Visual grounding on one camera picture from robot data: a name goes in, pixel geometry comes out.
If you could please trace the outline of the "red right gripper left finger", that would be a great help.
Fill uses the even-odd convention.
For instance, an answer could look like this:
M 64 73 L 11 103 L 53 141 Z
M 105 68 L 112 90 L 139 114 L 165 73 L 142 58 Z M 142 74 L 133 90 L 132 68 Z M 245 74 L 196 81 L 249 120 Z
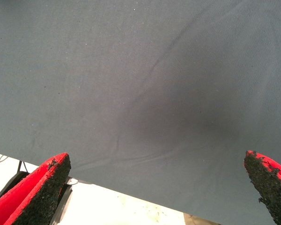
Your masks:
M 44 161 L 0 198 L 0 225 L 48 225 L 70 169 L 68 153 Z

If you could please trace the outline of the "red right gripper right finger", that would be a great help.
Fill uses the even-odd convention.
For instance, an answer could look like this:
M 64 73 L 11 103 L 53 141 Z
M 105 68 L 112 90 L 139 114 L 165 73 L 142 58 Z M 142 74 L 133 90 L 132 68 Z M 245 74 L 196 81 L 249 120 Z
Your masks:
M 273 221 L 281 225 L 281 164 L 272 158 L 249 150 L 244 167 L 251 183 L 259 192 L 259 202 L 269 211 Z

